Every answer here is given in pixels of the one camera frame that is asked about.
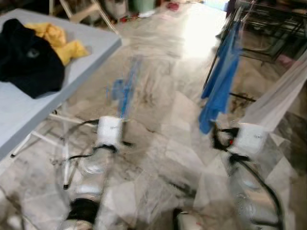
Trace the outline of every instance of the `black cloth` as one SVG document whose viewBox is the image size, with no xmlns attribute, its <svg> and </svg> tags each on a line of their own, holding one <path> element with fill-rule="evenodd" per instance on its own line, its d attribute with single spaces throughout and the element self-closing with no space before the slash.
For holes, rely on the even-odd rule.
<svg viewBox="0 0 307 230">
<path fill-rule="evenodd" d="M 0 34 L 0 81 L 8 81 L 32 98 L 59 91 L 65 67 L 49 42 L 7 20 Z"/>
</svg>

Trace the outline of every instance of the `yellow towel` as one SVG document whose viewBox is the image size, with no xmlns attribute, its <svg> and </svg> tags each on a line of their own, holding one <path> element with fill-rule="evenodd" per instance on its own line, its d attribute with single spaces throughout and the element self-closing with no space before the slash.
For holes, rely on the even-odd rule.
<svg viewBox="0 0 307 230">
<path fill-rule="evenodd" d="M 67 43 L 65 31 L 59 26 L 51 23 L 29 23 L 25 27 L 35 30 L 37 36 L 47 40 L 64 65 L 67 65 L 72 58 L 89 55 L 80 41 Z"/>
</svg>

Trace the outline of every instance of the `tiled floor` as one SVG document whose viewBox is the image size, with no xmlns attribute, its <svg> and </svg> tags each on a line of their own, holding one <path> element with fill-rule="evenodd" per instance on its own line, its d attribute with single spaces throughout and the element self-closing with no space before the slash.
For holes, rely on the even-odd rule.
<svg viewBox="0 0 307 230">
<path fill-rule="evenodd" d="M 106 87 L 127 73 L 132 56 L 143 56 L 125 136 L 136 146 L 117 156 L 97 230 L 170 230 L 171 211 L 178 206 L 198 210 L 206 229 L 240 229 L 227 190 L 226 153 L 212 149 L 210 137 L 197 124 L 199 97 L 224 14 L 201 4 L 181 4 L 177 12 L 161 10 L 118 25 L 123 47 L 70 99 L 70 112 L 84 120 L 116 114 L 106 101 Z M 272 66 L 242 58 L 234 91 L 259 98 L 278 78 Z M 306 229 L 305 95 L 300 94 L 255 156 L 283 201 L 287 230 Z M 219 121 L 238 119 L 242 111 L 221 115 Z M 55 140 L 61 135 L 54 121 L 46 120 L 37 130 Z M 91 132 L 82 127 L 71 137 L 73 152 L 90 143 Z M 60 157 L 59 150 L 33 138 L 16 159 L 1 162 L 0 229 L 55 230 L 65 217 L 67 200 L 55 185 L 58 177 L 50 163 L 54 153 Z"/>
</svg>

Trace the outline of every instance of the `white fabric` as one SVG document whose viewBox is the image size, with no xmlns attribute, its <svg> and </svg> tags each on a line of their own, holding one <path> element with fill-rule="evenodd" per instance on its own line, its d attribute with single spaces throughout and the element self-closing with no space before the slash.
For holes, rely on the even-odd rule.
<svg viewBox="0 0 307 230">
<path fill-rule="evenodd" d="M 307 79 L 307 51 L 268 92 L 247 108 L 242 123 L 252 123 L 275 130 Z"/>
</svg>

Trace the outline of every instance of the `blue towel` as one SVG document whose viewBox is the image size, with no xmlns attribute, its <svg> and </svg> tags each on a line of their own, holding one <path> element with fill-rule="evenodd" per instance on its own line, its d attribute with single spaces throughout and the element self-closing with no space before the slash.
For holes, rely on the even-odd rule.
<svg viewBox="0 0 307 230">
<path fill-rule="evenodd" d="M 210 79 L 201 95 L 208 101 L 200 116 L 200 129 L 203 133 L 210 132 L 211 121 L 216 120 L 219 112 L 226 113 L 227 101 L 231 90 L 233 77 L 239 63 L 241 48 L 237 47 L 240 24 L 236 23 L 219 50 L 219 60 L 210 75 Z"/>
<path fill-rule="evenodd" d="M 129 106 L 133 97 L 135 85 L 137 82 L 137 71 L 141 65 L 141 57 L 134 57 L 131 61 L 131 69 L 126 80 L 118 79 L 113 83 L 112 99 L 119 100 L 118 116 L 127 119 Z"/>
</svg>

